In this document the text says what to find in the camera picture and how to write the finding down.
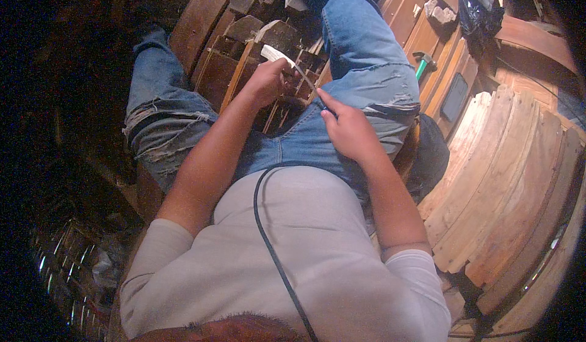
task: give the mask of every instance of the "person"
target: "person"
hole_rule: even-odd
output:
[[[251,127],[284,88],[284,59],[260,64],[218,116],[185,89],[163,29],[136,45],[124,132],[166,197],[120,290],[129,338],[447,339],[425,229],[392,165],[418,114],[414,68],[372,0],[307,1],[333,81],[274,136]],[[256,198],[291,291],[254,205],[265,169],[290,162],[268,172]]]

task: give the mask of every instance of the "thin wire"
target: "thin wire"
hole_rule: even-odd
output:
[[[553,95],[554,95],[554,96],[557,98],[557,100],[561,101],[561,103],[562,103],[563,105],[565,105],[565,106],[566,106],[566,108],[568,108],[568,109],[569,109],[569,110],[572,112],[572,114],[573,114],[573,115],[575,115],[575,117],[576,117],[576,118],[577,118],[577,119],[580,121],[580,123],[582,123],[582,126],[586,128],[586,123],[584,123],[584,121],[583,121],[583,120],[580,118],[580,115],[579,115],[578,113],[576,113],[576,112],[574,111],[574,109],[572,109],[572,107],[570,106],[570,104],[569,104],[568,102],[566,102],[564,99],[560,98],[560,96],[559,96],[558,94],[556,94],[556,93],[554,93],[553,91],[551,91],[550,89],[548,89],[548,88],[547,88],[547,87],[546,87],[544,84],[542,84],[541,82],[538,82],[538,81],[537,81],[537,80],[535,80],[533,77],[529,76],[528,74],[525,74],[525,73],[524,73],[523,71],[521,71],[520,69],[518,69],[518,68],[516,68],[516,67],[514,67],[514,66],[511,66],[511,65],[510,65],[508,62],[504,61],[504,60],[503,60],[501,57],[499,57],[499,56],[496,56],[496,58],[497,58],[497,60],[500,60],[501,62],[503,62],[503,63],[504,63],[505,65],[507,65],[508,67],[512,68],[513,70],[517,71],[517,72],[518,72],[518,73],[520,73],[520,74],[523,74],[523,75],[527,76],[528,78],[530,78],[530,79],[531,79],[531,80],[533,80],[534,82],[538,83],[538,84],[539,84],[539,86],[541,86],[542,88],[544,88],[544,89],[546,89],[547,91],[549,91],[550,93],[552,93],[552,94],[553,94]]]
[[[287,289],[287,292],[289,293],[289,296],[291,297],[291,300],[295,304],[295,308],[297,309],[297,312],[299,313],[299,316],[301,317],[301,320],[303,321],[305,329],[307,330],[307,333],[309,334],[309,338],[311,338],[312,342],[318,342],[318,338],[315,335],[313,328],[311,327],[311,323],[309,322],[309,318],[305,314],[305,311],[303,310],[303,307],[301,306],[301,302],[299,301],[299,298],[297,297],[295,290],[293,289],[293,287],[291,287],[291,283],[289,282],[289,279],[287,278],[287,274],[285,274],[285,270],[283,269],[283,265],[281,264],[281,261],[277,257],[277,253],[275,252],[273,245],[268,240],[267,233],[264,231],[264,228],[262,227],[262,223],[260,222],[260,216],[259,216],[259,190],[260,190],[260,184],[262,183],[262,179],[268,174],[269,171],[271,171],[275,168],[288,167],[288,166],[298,166],[298,165],[306,165],[306,163],[303,163],[303,162],[281,162],[279,164],[275,164],[273,166],[268,167],[268,169],[265,170],[264,173],[261,174],[259,181],[257,182],[257,185],[254,188],[254,198],[253,198],[254,219],[256,220],[257,226],[260,231],[260,235],[262,236],[262,240],[264,240],[264,243],[267,246],[268,252],[271,254],[271,258],[273,258],[273,262],[275,263],[275,266],[277,267],[277,270],[279,271],[279,275],[281,276],[281,279],[283,280],[283,283],[285,284],[285,288]]]

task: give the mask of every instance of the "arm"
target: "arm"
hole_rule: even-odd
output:
[[[356,161],[366,175],[383,261],[407,249],[420,249],[431,254],[417,206],[364,113],[338,102],[322,89],[318,92],[327,107],[338,116],[336,119],[331,112],[322,111],[334,147]]]
[[[231,183],[244,142],[259,110],[284,87],[282,58],[256,69],[208,133],[187,155],[157,214],[180,224],[193,237],[209,224],[212,211]]]

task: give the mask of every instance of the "shirt sleeve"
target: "shirt sleeve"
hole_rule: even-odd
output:
[[[121,309],[132,309],[132,299],[152,275],[191,249],[194,237],[181,225],[156,219],[150,223],[143,243],[120,288]]]
[[[423,250],[409,249],[393,255],[385,265],[417,295],[421,328],[427,336],[425,340],[437,340],[442,335],[442,339],[446,340],[451,317],[433,258]]]

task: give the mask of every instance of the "hammer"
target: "hammer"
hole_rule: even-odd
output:
[[[417,78],[417,81],[419,81],[421,75],[423,75],[423,71],[426,67],[429,66],[429,68],[431,68],[432,71],[438,69],[436,62],[431,59],[431,56],[429,54],[422,51],[417,51],[413,53],[413,56],[415,57],[415,60],[421,61],[419,62],[419,67],[417,68],[417,71],[415,71],[415,77]]]

